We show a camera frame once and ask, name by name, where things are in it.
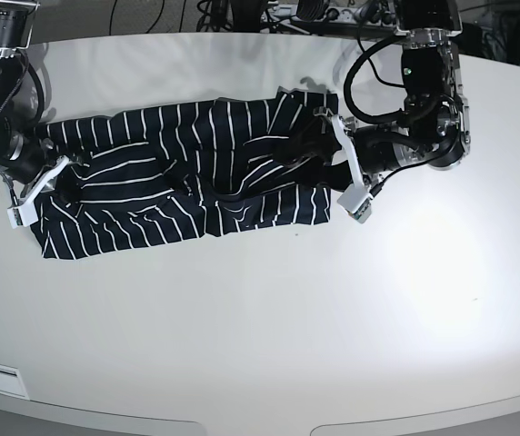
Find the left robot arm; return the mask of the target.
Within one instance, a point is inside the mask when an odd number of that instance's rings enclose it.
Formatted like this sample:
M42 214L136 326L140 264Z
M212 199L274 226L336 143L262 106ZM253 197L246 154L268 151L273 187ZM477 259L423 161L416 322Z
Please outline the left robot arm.
M469 152L469 109L462 94L453 38L462 32L454 1L368 1L356 20L362 28L378 13L395 18L390 35L365 49L343 86L346 107L365 127L351 134L365 188L377 196L396 175L422 166L445 170ZM400 45L403 108L385 114L360 109L351 87L364 64L390 45Z

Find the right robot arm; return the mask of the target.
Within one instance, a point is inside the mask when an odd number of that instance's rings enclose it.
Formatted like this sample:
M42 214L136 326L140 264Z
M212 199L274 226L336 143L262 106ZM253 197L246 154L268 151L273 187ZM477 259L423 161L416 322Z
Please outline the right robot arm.
M26 50L39 6L37 1L0 1L0 176L11 213L25 209L40 193L55 190L66 167L85 161L81 154L35 136L45 91Z

